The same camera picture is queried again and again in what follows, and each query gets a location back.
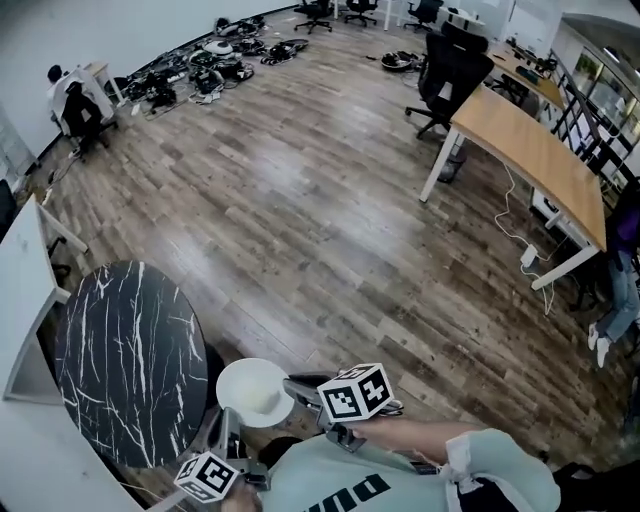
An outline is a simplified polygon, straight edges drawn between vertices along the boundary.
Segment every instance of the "white wall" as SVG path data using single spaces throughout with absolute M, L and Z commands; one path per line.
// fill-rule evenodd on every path
M 47 71 L 92 60 L 126 76 L 160 53 L 232 20 L 295 0 L 8 0 L 0 3 L 0 102 L 35 155 L 54 140 Z
M 515 36 L 518 44 L 525 48 L 531 46 L 536 54 L 543 56 L 551 48 L 561 18 L 561 3 L 557 0 L 516 0 L 503 37 Z
M 500 39 L 512 5 L 513 0 L 460 0 L 462 9 L 469 14 L 478 13 L 484 21 L 483 35 L 488 39 Z
M 558 0 L 446 0 L 445 4 L 456 4 L 469 14 L 476 12 L 485 22 L 483 35 L 489 39 L 505 40 L 518 32 L 518 42 L 523 46 L 531 44 L 537 53 L 546 55 L 551 48 L 560 19 L 562 17 L 562 2 Z M 510 21 L 514 3 L 517 8 L 540 20 L 540 30 L 535 33 L 516 25 L 517 16 Z
M 551 45 L 569 73 L 573 73 L 584 49 L 584 43 L 576 32 L 566 23 L 560 23 L 556 37 Z

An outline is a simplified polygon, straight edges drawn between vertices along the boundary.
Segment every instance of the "jeans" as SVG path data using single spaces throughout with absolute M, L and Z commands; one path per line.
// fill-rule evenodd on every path
M 609 275 L 613 288 L 613 307 L 596 325 L 600 335 L 606 335 L 612 342 L 627 331 L 640 311 L 640 299 L 633 279 L 631 255 L 620 251 L 622 271 L 618 270 L 615 261 L 609 260 Z

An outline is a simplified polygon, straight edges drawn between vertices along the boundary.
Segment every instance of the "light green t-shirt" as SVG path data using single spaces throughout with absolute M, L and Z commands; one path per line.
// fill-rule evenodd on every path
M 469 433 L 470 472 L 509 482 L 534 512 L 556 512 L 551 471 L 498 430 Z M 294 445 L 271 470 L 264 512 L 446 512 L 445 480 L 365 443 L 355 454 L 318 436 Z

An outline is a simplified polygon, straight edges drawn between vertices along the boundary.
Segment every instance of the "round table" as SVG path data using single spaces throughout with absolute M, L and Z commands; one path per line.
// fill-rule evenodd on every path
M 141 261 L 85 277 L 58 326 L 55 369 L 67 411 L 101 454 L 129 467 L 174 461 L 193 441 L 221 359 L 207 358 L 187 298 Z

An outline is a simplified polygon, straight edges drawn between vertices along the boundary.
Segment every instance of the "hand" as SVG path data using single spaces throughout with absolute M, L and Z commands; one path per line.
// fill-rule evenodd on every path
M 262 512 L 255 487 L 246 483 L 242 475 L 222 502 L 221 512 Z

